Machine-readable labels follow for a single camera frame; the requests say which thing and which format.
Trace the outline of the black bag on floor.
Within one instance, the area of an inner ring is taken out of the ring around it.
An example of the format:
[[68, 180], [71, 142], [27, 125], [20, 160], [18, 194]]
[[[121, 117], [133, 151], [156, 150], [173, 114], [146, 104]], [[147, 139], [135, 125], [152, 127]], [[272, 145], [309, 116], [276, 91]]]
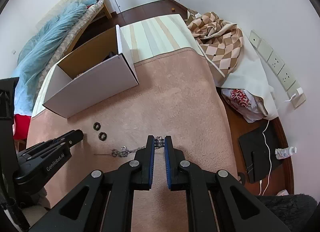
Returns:
[[[270, 163], [268, 161], [268, 149], [264, 142], [262, 131], [266, 126], [260, 126], [250, 131], [238, 139], [239, 146], [244, 157], [246, 173], [251, 184], [267, 177]], [[272, 170], [283, 163], [283, 159], [278, 160], [275, 155], [276, 148], [280, 148], [280, 142], [274, 126], [269, 123], [265, 132], [266, 141], [271, 149]]]

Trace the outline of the black fuzzy sleeve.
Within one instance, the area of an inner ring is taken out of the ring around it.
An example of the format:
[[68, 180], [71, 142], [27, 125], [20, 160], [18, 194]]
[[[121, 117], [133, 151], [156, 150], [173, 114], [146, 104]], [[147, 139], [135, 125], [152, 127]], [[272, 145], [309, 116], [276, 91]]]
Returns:
[[309, 195], [257, 196], [290, 231], [319, 231], [319, 203]]

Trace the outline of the small white bottle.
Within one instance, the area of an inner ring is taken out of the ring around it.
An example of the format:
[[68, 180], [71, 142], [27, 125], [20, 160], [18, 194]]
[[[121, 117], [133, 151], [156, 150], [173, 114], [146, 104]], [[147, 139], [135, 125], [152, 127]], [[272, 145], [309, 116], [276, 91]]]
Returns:
[[278, 160], [286, 159], [297, 153], [297, 147], [277, 148], [275, 155]]

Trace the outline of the light blue duvet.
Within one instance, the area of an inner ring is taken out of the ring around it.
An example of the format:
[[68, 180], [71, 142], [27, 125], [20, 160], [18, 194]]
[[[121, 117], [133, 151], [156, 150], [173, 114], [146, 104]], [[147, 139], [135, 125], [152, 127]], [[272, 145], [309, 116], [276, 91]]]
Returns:
[[90, 7], [102, 3], [103, 0], [71, 2], [27, 41], [18, 56], [17, 67], [11, 75], [19, 78], [15, 89], [15, 114], [31, 116], [41, 75], [54, 53]]

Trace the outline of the white red printed bag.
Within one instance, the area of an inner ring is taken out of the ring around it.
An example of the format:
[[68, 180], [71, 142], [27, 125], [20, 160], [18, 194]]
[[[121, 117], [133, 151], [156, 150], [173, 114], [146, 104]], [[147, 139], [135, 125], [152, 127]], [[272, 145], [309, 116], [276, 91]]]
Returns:
[[225, 101], [239, 112], [248, 123], [261, 120], [268, 115], [263, 99], [252, 95], [245, 89], [222, 88], [221, 94]]

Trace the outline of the pink striped table cloth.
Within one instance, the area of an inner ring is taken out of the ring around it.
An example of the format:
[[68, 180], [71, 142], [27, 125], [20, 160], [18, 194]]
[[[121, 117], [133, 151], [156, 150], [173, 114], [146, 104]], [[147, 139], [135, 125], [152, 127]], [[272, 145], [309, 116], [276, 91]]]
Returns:
[[112, 149], [135, 149], [149, 135], [171, 136], [176, 148], [205, 170], [236, 175], [227, 114], [208, 63], [192, 48], [164, 53], [135, 64], [139, 85], [65, 119], [44, 109], [31, 118], [28, 145], [80, 129], [85, 139], [46, 184], [51, 206], [90, 171], [112, 171], [127, 158]]

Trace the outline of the white cardboard box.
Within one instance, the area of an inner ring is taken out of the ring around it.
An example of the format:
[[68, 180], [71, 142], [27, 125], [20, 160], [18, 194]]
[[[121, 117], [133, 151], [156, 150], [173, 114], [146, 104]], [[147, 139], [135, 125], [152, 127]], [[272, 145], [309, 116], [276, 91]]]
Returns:
[[131, 51], [116, 25], [57, 63], [43, 106], [67, 119], [138, 84]]

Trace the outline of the brown checkered blanket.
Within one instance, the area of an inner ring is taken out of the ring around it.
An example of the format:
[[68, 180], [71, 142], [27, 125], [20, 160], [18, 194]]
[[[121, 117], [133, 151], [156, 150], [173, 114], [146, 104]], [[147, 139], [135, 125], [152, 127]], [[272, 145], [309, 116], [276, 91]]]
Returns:
[[244, 36], [236, 23], [221, 19], [214, 12], [200, 14], [188, 9], [185, 21], [209, 64], [227, 77], [237, 66]]

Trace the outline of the bed with patterned mattress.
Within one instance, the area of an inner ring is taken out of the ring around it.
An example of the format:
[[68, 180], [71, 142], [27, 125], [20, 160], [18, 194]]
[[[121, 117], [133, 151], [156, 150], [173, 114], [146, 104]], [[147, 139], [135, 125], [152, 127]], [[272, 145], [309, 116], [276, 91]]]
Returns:
[[70, 53], [106, 0], [61, 0], [38, 23], [40, 30], [22, 48], [12, 73], [19, 81], [14, 98], [14, 139], [25, 140], [31, 118], [44, 110], [48, 77]]

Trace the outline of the wall socket strip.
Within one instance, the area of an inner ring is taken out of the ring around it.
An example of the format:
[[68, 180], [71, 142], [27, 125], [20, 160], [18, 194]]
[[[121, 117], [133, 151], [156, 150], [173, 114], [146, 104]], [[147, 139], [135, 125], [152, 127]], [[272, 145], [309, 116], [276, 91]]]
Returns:
[[255, 31], [251, 30], [249, 41], [255, 48], [259, 56], [265, 61], [275, 76], [280, 81], [282, 87], [287, 93], [289, 100], [296, 109], [306, 101], [306, 96], [299, 82], [296, 80], [292, 71], [285, 62], [274, 51], [274, 49], [260, 37]]

